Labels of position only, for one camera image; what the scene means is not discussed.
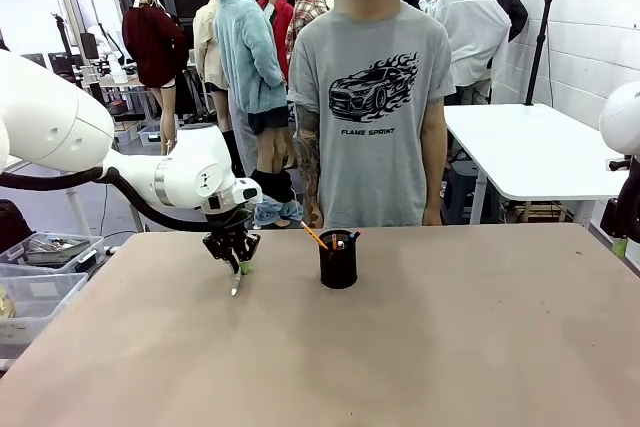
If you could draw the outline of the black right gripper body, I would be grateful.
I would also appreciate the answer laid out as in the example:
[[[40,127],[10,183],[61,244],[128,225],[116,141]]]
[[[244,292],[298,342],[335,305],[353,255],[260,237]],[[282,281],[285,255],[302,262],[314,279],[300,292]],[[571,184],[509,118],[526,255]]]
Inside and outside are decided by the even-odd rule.
[[[639,183],[626,181],[619,196],[607,201],[600,228],[616,239],[639,242]]]

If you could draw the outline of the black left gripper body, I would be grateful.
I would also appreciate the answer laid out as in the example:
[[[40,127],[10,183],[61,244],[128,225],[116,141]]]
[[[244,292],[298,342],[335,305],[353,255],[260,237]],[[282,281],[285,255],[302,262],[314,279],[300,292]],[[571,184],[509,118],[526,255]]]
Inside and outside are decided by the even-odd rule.
[[[246,207],[235,207],[221,214],[206,214],[210,232],[203,244],[217,260],[250,261],[260,242],[258,234],[247,228],[252,212]]]

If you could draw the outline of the person right hand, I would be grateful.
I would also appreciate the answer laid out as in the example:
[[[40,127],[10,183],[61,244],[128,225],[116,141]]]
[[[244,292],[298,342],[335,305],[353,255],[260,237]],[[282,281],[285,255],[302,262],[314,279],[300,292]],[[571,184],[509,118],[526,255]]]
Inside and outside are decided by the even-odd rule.
[[[324,227],[324,215],[318,203],[310,202],[304,204],[303,221],[312,229],[322,229]]]

